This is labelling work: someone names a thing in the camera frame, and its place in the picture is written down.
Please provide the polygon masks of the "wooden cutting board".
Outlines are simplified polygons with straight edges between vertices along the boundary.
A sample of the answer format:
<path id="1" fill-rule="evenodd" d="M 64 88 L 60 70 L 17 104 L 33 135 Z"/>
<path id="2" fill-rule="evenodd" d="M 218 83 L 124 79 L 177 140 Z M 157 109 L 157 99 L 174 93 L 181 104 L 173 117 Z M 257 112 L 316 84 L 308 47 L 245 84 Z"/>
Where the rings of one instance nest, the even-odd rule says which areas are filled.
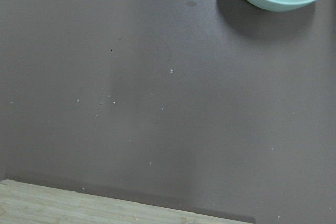
<path id="1" fill-rule="evenodd" d="M 62 189 L 1 181 L 1 223 L 235 223 Z"/>

